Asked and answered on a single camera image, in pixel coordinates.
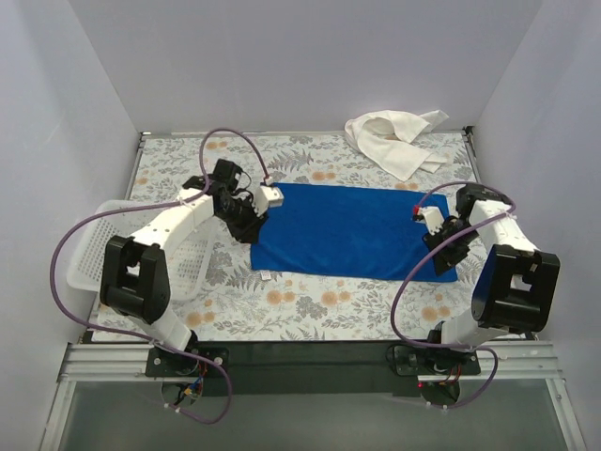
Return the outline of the blue microfiber towel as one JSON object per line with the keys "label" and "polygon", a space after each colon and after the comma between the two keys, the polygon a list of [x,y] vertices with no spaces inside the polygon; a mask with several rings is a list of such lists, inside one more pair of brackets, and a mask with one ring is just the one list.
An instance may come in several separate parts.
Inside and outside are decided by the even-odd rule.
{"label": "blue microfiber towel", "polygon": [[251,247],[255,271],[401,281],[426,256],[419,192],[282,183]]}

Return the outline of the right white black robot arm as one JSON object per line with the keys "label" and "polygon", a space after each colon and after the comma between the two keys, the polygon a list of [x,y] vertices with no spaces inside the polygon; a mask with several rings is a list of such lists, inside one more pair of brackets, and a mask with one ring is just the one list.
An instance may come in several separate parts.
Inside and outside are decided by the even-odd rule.
{"label": "right white black robot arm", "polygon": [[480,239],[487,257],[471,295],[470,308],[440,322],[427,341],[466,352],[507,334],[539,333],[547,326],[561,263],[538,249],[519,227],[513,201],[478,183],[456,192],[455,215],[421,199],[413,220],[425,224],[423,242],[434,251],[435,274],[443,275],[468,256]]}

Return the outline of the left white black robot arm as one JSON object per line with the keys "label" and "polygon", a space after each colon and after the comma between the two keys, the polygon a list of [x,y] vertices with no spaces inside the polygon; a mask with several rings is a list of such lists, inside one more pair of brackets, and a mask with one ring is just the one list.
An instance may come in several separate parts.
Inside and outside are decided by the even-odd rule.
{"label": "left white black robot arm", "polygon": [[241,198],[242,169],[220,159],[212,173],[191,177],[179,200],[128,237],[113,236],[105,246],[100,302],[132,320],[149,338],[184,351],[193,331],[177,317],[172,305],[167,260],[203,223],[218,218],[239,243],[255,244],[268,220],[268,210],[283,204],[273,184],[261,184]]}

